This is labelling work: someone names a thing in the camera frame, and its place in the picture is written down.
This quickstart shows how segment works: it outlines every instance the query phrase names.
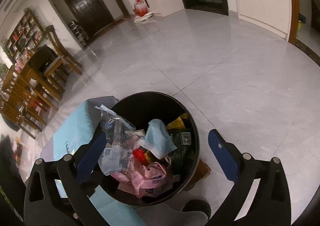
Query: blue surgical mask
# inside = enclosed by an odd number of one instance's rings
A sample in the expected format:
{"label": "blue surgical mask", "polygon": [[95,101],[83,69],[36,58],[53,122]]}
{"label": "blue surgical mask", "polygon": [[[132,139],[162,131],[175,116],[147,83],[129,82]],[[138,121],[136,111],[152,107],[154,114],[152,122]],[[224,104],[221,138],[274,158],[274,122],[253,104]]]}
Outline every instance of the blue surgical mask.
{"label": "blue surgical mask", "polygon": [[165,124],[159,119],[153,119],[149,122],[147,133],[138,140],[138,144],[150,150],[158,159],[163,159],[167,154],[177,149],[165,128]]}

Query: dark wooden door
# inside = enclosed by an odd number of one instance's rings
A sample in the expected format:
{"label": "dark wooden door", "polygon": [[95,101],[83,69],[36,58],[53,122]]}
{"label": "dark wooden door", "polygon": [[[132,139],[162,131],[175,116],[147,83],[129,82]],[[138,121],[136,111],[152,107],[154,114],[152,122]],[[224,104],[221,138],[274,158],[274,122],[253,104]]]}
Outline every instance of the dark wooden door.
{"label": "dark wooden door", "polygon": [[65,0],[88,36],[114,22],[103,0]]}

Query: trash can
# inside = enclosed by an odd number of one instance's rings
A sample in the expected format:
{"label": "trash can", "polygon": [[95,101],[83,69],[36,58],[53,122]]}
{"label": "trash can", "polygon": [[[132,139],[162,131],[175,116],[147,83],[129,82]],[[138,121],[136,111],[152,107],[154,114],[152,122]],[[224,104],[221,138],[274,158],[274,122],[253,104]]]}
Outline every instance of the trash can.
{"label": "trash can", "polygon": [[119,182],[110,175],[104,177],[101,185],[105,192],[119,202],[133,206],[156,205],[179,193],[192,178],[199,161],[199,135],[189,111],[175,98],[160,92],[141,92],[130,95],[116,103],[112,110],[130,121],[136,129],[145,129],[145,131],[152,119],[160,119],[164,124],[169,124],[181,114],[187,113],[188,121],[185,122],[185,126],[191,133],[192,156],[184,166],[184,174],[181,175],[180,181],[173,183],[172,189],[156,198],[147,196],[137,198],[135,195],[118,190]]}

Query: blue gripper pad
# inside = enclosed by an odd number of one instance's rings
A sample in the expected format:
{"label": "blue gripper pad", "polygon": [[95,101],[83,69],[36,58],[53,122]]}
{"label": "blue gripper pad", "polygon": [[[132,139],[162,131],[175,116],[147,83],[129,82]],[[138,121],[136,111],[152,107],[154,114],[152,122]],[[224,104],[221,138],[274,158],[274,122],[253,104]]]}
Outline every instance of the blue gripper pad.
{"label": "blue gripper pad", "polygon": [[239,165],[226,149],[225,141],[216,129],[209,132],[208,143],[227,179],[236,183],[239,179]]}
{"label": "blue gripper pad", "polygon": [[90,174],[92,173],[92,170],[97,165],[98,159],[101,156],[103,150],[105,149],[106,144],[106,135],[105,133],[101,132],[76,167],[76,181],[78,183],[82,183],[89,178]]}

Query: screw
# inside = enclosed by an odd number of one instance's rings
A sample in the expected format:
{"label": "screw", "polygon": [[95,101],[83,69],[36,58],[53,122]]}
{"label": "screw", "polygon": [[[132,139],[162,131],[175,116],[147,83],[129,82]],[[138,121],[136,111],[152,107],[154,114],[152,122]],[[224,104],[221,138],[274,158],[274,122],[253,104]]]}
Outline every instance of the screw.
{"label": "screw", "polygon": [[42,161],[43,161],[43,159],[37,159],[35,163],[36,163],[37,165],[40,165],[40,164],[42,163]]}
{"label": "screw", "polygon": [[63,157],[64,161],[70,161],[71,159],[72,159],[72,155],[70,155],[70,154],[64,155],[64,157]]}
{"label": "screw", "polygon": [[243,158],[245,160],[250,160],[251,159],[251,155],[249,153],[243,153],[242,156],[243,156]]}
{"label": "screw", "polygon": [[279,164],[280,163],[280,159],[278,157],[274,157],[273,159],[273,162],[275,162],[276,164]]}

